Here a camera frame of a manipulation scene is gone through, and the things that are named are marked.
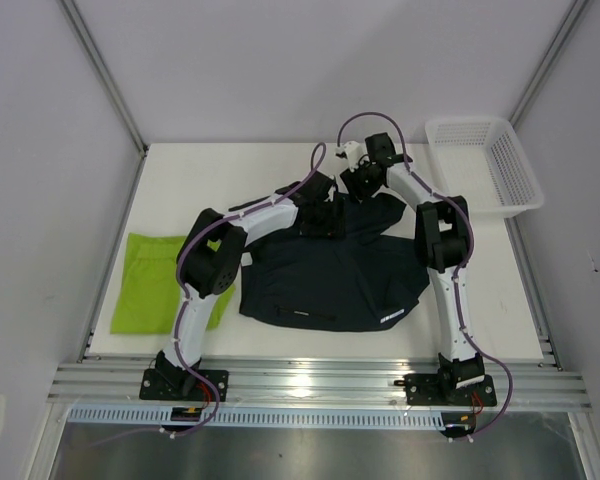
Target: white tabletop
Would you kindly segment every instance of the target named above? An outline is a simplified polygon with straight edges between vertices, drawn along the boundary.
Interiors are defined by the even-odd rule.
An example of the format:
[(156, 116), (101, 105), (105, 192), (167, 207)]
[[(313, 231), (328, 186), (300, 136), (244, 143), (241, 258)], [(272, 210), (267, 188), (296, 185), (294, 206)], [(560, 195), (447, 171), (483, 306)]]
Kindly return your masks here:
[[(204, 208), (224, 211), (302, 179), (314, 144), (154, 144), (127, 220), (124, 239), (99, 313), (89, 352), (98, 355), (155, 354), (166, 335), (111, 334), (129, 233), (186, 235)], [(430, 178), (427, 145), (409, 145), (419, 170)], [(343, 161), (329, 146), (321, 171), (337, 175)], [(475, 253), (469, 264), (468, 296), (474, 334), (488, 353), (506, 361), (542, 358), (535, 326), (504, 222), (472, 219)], [(413, 237), (415, 213), (405, 209), (386, 233)], [(207, 332), (204, 355), (240, 357), (435, 359), (439, 319), (433, 289), (391, 330), (335, 333), (267, 325), (238, 313), (237, 291), (220, 326)]]

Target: laundry basket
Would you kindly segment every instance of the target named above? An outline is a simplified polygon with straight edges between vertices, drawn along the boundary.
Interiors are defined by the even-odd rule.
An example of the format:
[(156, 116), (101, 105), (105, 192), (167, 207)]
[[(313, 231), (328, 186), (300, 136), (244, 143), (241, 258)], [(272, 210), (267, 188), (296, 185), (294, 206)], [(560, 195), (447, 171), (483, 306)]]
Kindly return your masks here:
[(438, 186), (462, 195), (472, 215), (513, 217), (544, 203), (529, 160), (511, 124), (497, 117), (427, 122)]

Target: fabric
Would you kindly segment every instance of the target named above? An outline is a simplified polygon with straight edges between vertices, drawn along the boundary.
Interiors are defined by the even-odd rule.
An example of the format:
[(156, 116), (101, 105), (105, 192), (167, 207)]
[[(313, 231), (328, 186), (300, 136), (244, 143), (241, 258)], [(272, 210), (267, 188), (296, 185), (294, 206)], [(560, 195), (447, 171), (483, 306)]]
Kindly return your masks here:
[[(180, 302), (180, 287), (175, 279), (176, 257), (185, 239), (129, 234), (111, 333), (171, 333)], [(235, 286), (231, 285), (220, 296), (207, 330), (220, 324), (234, 291)]]
[(283, 327), (368, 332), (393, 327), (418, 304), (429, 277), (413, 241), (382, 235), (405, 204), (384, 193), (362, 204), (340, 195), (344, 239), (304, 238), (291, 227), (250, 246), (240, 313)]

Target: metal extrusion bar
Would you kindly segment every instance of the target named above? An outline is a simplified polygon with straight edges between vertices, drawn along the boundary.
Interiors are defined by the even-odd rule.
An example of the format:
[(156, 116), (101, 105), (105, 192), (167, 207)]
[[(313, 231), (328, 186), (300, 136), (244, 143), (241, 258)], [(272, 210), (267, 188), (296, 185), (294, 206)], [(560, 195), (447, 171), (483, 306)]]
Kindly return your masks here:
[(87, 28), (87, 25), (80, 14), (78, 6), (74, 0), (57, 0), (57, 2), (62, 10), (62, 13), (64, 13), (65, 17), (67, 18), (71, 30), (73, 30), (73, 33), (76, 35), (78, 43), (80, 43), (87, 60), (93, 67), (98, 80), (100, 80), (107, 98), (109, 98), (111, 105), (120, 117), (120, 120), (131, 137), (131, 141), (136, 146), (138, 151), (141, 154), (144, 154), (147, 146), (142, 140), (142, 136), (140, 135), (138, 127), (136, 126), (136, 123), (129, 112), (129, 108), (124, 102), (124, 99), (120, 94), (120, 90), (116, 86), (116, 83), (111, 76), (111, 73), (104, 62), (102, 54), (98, 50), (98, 47), (93, 40), (93, 36), (89, 32), (89, 29)]
[(48, 480), (52, 478), (54, 459), (60, 446), (60, 439), (71, 407), (54, 404), (48, 411), (47, 422), (42, 431), (40, 442), (28, 474), (23, 478), (28, 480)]
[[(146, 360), (90, 361), (60, 365), (49, 393), (50, 402), (188, 405), (182, 402), (141, 402), (138, 392)], [(405, 410), (405, 392), (393, 381), (407, 373), (432, 373), (434, 363), (343, 362), (298, 359), (207, 359), (203, 368), (230, 372), (225, 407)], [(591, 408), (582, 377), (555, 368), (511, 365), (515, 389), (512, 411), (583, 412)], [(499, 398), (508, 388), (506, 376), (494, 365)], [(409, 410), (451, 411), (450, 407)]]
[(113, 270), (113, 265), (116, 261), (116, 254), (118, 253), (118, 248), (120, 247), (120, 243), (123, 240), (124, 228), (127, 225), (127, 218), (129, 217), (129, 213), (131, 212), (131, 206), (133, 205), (133, 199), (136, 194), (136, 190), (138, 189), (138, 184), (140, 183), (140, 178), (142, 177), (142, 169), (144, 168), (144, 162), (146, 160), (146, 155), (143, 154), (140, 159), (140, 163), (138, 164), (138, 168), (136, 169), (136, 173), (133, 178), (133, 182), (131, 184), (131, 189), (129, 190), (129, 195), (125, 200), (124, 209), (122, 210), (122, 215), (120, 221), (118, 222), (118, 230), (116, 232), (115, 240), (113, 247), (109, 250), (109, 257), (107, 259), (107, 263), (104, 269), (104, 272), (100, 281), (100, 289), (96, 294), (96, 298), (93, 302), (91, 311), (89, 312), (89, 323), (87, 324), (87, 328), (83, 331), (82, 334), (82, 346), (80, 347), (80, 351), (78, 352), (78, 356), (75, 358), (76, 361), (82, 361), (82, 358), (85, 355), (85, 352), (88, 349), (89, 342), (91, 340), (91, 336), (93, 335), (93, 330), (95, 328), (95, 323), (98, 320), (98, 315), (100, 314), (100, 308), (102, 308), (102, 302), (104, 301), (104, 296), (107, 292), (107, 286), (109, 285), (109, 279), (111, 278), (111, 271)]
[(592, 415), (570, 413), (569, 421), (587, 478), (600, 480), (600, 442), (593, 427)]
[(511, 114), (511, 117), (509, 117), (509, 121), (514, 129), (517, 130), (524, 120), (525, 115), (542, 90), (549, 75), (555, 68), (560, 55), (564, 52), (567, 43), (573, 37), (576, 28), (580, 25), (587, 9), (592, 3), (593, 0), (574, 0), (571, 3), (542, 60), (525, 87), (524, 93), (518, 100), (515, 110)]
[(533, 321), (536, 324), (536, 329), (540, 338), (546, 338), (546, 343), (550, 345), (551, 352), (555, 359), (556, 366), (561, 369), (560, 357), (556, 351), (555, 346), (551, 343), (551, 326), (549, 324), (547, 309), (543, 301), (543, 295), (541, 293), (540, 285), (537, 281), (537, 275), (531, 261), (531, 256), (527, 249), (526, 243), (523, 238), (522, 229), (520, 227), (520, 221), (515, 218), (506, 220), (507, 232), (509, 233), (509, 240), (513, 248), (513, 253), (516, 257), (516, 263), (520, 270), (520, 276), (522, 278), (522, 285), (527, 295), (527, 301), (529, 302), (529, 308), (531, 309), (531, 315)]

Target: lime green cloth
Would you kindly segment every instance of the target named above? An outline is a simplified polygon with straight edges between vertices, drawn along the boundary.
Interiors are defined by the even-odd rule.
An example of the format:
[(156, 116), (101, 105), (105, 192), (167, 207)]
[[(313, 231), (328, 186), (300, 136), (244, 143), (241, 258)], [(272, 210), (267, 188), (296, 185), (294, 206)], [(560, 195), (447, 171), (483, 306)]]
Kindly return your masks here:
[[(171, 333), (180, 301), (180, 287), (175, 279), (176, 256), (185, 239), (129, 234), (111, 333)], [(219, 244), (209, 245), (217, 249)], [(235, 288), (231, 285), (220, 296), (207, 330), (220, 324)]]

